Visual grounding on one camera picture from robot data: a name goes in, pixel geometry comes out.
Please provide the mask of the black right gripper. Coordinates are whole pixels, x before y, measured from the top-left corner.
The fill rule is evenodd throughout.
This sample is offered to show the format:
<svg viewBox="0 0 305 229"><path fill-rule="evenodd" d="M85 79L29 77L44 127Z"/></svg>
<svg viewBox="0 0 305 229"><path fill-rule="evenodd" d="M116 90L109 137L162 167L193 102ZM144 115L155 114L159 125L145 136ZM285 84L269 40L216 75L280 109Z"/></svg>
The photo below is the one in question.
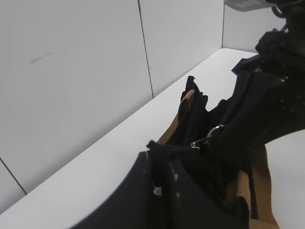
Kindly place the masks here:
<svg viewBox="0 0 305 229"><path fill-rule="evenodd" d="M237 164L262 145L305 128L305 64L302 61L241 59L231 114L220 120L211 151Z"/></svg>

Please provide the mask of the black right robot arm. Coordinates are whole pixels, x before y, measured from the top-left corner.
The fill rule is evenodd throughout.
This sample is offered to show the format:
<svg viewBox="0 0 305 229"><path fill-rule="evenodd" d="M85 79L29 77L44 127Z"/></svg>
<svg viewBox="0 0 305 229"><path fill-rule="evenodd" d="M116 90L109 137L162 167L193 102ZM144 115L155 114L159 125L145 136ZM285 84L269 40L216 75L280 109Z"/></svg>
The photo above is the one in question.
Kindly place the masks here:
<svg viewBox="0 0 305 229"><path fill-rule="evenodd" d="M302 0L227 0L240 12L270 8L285 20L267 31L257 54L233 68L236 83L208 142L210 153L228 163L275 139L305 128L305 3Z"/></svg>

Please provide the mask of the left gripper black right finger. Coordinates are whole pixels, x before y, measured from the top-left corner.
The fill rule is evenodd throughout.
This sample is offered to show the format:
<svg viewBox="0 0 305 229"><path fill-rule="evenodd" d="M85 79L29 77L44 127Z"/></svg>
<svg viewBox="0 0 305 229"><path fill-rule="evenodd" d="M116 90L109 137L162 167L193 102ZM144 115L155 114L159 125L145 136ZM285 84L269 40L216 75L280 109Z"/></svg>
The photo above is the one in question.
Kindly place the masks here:
<svg viewBox="0 0 305 229"><path fill-rule="evenodd" d="M166 166L165 202L170 229L244 229L216 206L176 160Z"/></svg>

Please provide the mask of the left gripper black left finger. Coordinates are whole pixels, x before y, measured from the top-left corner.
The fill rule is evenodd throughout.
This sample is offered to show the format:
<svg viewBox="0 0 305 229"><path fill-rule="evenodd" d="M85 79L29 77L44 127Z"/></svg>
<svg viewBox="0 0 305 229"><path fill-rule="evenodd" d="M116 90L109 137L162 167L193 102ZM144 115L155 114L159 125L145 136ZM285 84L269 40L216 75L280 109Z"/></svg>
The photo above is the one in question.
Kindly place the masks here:
<svg viewBox="0 0 305 229"><path fill-rule="evenodd" d="M131 170L115 191L74 229L165 229L164 202L154 194L152 160L138 154Z"/></svg>

